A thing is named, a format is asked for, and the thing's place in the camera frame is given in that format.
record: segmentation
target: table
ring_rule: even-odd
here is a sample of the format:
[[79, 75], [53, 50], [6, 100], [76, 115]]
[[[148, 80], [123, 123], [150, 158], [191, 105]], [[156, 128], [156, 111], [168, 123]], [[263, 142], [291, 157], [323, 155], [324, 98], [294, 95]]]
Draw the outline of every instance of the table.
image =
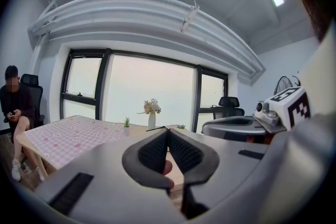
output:
[[[41, 136], [41, 138], [43, 138], [43, 135], [46, 136], [46, 138], [44, 139], [52, 139], [54, 141], [57, 142], [52, 142], [55, 143], [54, 146], [56, 144], [62, 144], [62, 135], [65, 133], [64, 130], [67, 130], [67, 137], [73, 135], [73, 137], [76, 137], [76, 139], [79, 139], [82, 136], [79, 136], [80, 134], [82, 134], [83, 132], [96, 132], [97, 136], [94, 138], [95, 140], [97, 139], [103, 139], [100, 136], [98, 136], [98, 134], [100, 134], [102, 132], [102, 129], [106, 129], [106, 128], [115, 128], [118, 129], [118, 131], [120, 132], [120, 130], [123, 130], [123, 124], [120, 125], [118, 124], [122, 124], [122, 123], [110, 123], [110, 122], [103, 122], [103, 121], [98, 121], [98, 120], [92, 120], [83, 116], [72, 116], [54, 123], [49, 123], [46, 125], [43, 125], [41, 127], [37, 127], [35, 129], [26, 131], [22, 134], [18, 134], [16, 136], [16, 139], [18, 140], [18, 142], [25, 147], [26, 149], [32, 151], [36, 157], [37, 163], [38, 163], [38, 167], [41, 171], [41, 173], [43, 174], [44, 178], [48, 177], [48, 174], [43, 166], [42, 163], [42, 159], [48, 163], [54, 170], [58, 170], [60, 169], [62, 166], [59, 165], [59, 163], [62, 162], [55, 162], [52, 161], [50, 159], [50, 155], [46, 155], [45, 153], [42, 153], [37, 146], [37, 143], [33, 143], [30, 139], [32, 139], [32, 136]], [[172, 128], [172, 127], [176, 127], [176, 125], [169, 125], [167, 126], [167, 128]], [[140, 133], [145, 132], [148, 129], [147, 126], [140, 126], [140, 125], [133, 125], [131, 124], [130, 129], [129, 129], [129, 136], [136, 136]], [[184, 182], [184, 177], [183, 174], [181, 173], [181, 171], [179, 170], [176, 162], [174, 161], [172, 155], [170, 154], [170, 152], [167, 152], [167, 156], [166, 158], [168, 160], [170, 160], [173, 164], [173, 169], [172, 171], [167, 174], [166, 176], [170, 179], [172, 179], [175, 182], [175, 187], [179, 188], [183, 182]]]

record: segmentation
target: black office chair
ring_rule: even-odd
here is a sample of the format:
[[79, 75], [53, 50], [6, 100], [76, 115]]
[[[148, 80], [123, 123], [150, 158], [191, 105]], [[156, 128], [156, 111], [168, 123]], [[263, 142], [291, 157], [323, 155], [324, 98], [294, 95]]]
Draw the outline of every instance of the black office chair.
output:
[[231, 116], [244, 116], [244, 109], [239, 109], [239, 100], [236, 97], [222, 97], [219, 106], [212, 106], [214, 120]]
[[[30, 92], [33, 97], [33, 103], [35, 107], [35, 127], [42, 126], [44, 124], [44, 115], [40, 115], [40, 104], [41, 104], [41, 98], [43, 93], [43, 88], [38, 85], [38, 76], [36, 75], [30, 75], [30, 74], [23, 74], [20, 83], [24, 84], [25, 86], [29, 87]], [[11, 133], [11, 142], [14, 143], [13, 140], [14, 133]], [[21, 167], [22, 169], [25, 169], [24, 162], [26, 161], [27, 157], [25, 156], [23, 160], [21, 161]]]

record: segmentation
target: flower vase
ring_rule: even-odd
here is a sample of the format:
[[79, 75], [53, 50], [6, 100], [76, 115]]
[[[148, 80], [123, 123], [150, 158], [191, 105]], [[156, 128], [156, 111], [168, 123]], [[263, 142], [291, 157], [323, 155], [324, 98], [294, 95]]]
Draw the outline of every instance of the flower vase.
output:
[[153, 114], [150, 113], [148, 118], [148, 130], [155, 129], [155, 121], [156, 121], [155, 113]]
[[124, 135], [129, 136], [130, 135], [130, 128], [129, 127], [124, 127]]

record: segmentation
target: white sneaker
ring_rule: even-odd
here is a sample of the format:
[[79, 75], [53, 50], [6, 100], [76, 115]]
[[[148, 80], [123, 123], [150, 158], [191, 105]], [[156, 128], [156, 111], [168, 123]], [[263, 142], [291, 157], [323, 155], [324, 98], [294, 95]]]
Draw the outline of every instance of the white sneaker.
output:
[[12, 161], [12, 177], [16, 180], [16, 181], [20, 181], [21, 180], [21, 175], [20, 175], [20, 162], [18, 162], [17, 160], [13, 160]]
[[39, 167], [36, 167], [36, 172], [37, 172], [38, 176], [40, 177], [40, 180], [43, 182], [44, 181], [44, 176], [42, 175]]

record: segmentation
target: pink checkered tablecloth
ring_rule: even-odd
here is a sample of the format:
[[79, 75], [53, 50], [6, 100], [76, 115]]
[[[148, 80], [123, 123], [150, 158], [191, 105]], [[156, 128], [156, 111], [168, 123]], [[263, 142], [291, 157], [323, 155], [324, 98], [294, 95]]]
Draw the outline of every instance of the pink checkered tablecloth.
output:
[[25, 132], [28, 139], [58, 169], [97, 145], [126, 137], [123, 123], [72, 116]]

